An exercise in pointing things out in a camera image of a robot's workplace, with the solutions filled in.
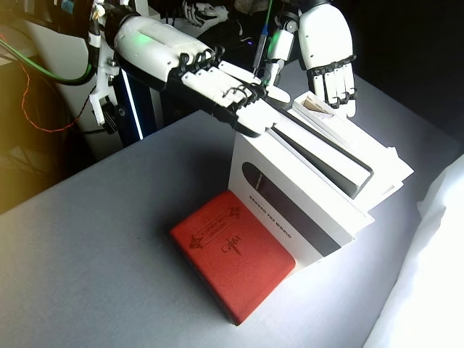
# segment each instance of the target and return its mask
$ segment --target light strip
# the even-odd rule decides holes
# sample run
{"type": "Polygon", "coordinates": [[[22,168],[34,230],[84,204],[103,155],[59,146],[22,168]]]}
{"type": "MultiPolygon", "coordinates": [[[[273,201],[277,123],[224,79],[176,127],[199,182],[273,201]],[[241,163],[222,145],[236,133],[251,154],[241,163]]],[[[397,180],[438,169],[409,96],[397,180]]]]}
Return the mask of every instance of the light strip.
{"type": "Polygon", "coordinates": [[[137,111],[136,111],[136,105],[133,103],[132,91],[131,91],[131,87],[129,86],[128,76],[127,76],[127,74],[125,73],[124,70],[121,69],[121,71],[123,72],[123,79],[124,79],[125,89],[128,90],[130,108],[132,109],[133,119],[136,121],[136,126],[137,126],[137,131],[138,131],[138,137],[140,138],[140,140],[142,140],[142,139],[144,138],[144,136],[142,135],[142,130],[141,130],[141,128],[140,128],[140,123],[138,123],[138,116],[137,116],[137,111]]]}

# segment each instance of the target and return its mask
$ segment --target tabletop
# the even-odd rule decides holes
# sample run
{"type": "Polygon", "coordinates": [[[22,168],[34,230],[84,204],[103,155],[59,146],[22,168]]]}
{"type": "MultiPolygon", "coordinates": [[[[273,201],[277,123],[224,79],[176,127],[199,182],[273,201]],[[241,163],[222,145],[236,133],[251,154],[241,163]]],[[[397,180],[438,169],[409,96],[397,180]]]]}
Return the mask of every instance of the tabletop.
{"type": "MultiPolygon", "coordinates": [[[[171,244],[227,189],[233,131],[203,112],[0,216],[0,347],[361,347],[458,144],[357,78],[354,121],[415,169],[356,241],[286,279],[234,326],[171,244]]],[[[280,86],[307,89],[297,64],[280,86]]]]}

